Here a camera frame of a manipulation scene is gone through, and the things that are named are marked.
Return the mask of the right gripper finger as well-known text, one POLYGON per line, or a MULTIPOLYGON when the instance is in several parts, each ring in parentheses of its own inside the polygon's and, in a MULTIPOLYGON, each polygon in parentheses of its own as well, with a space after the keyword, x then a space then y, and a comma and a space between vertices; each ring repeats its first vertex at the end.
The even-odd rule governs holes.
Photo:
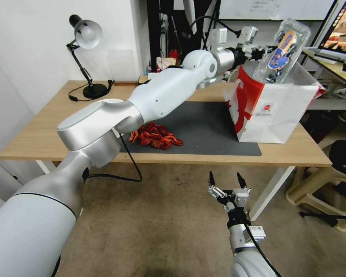
POLYGON ((226 205, 228 203, 228 194, 215 185, 212 171, 209 173, 207 192, 220 204, 226 205))
POLYGON ((250 192, 251 188, 247 186, 245 179, 241 176, 239 172, 237 172, 237 178, 240 188, 246 190, 246 192, 250 192))

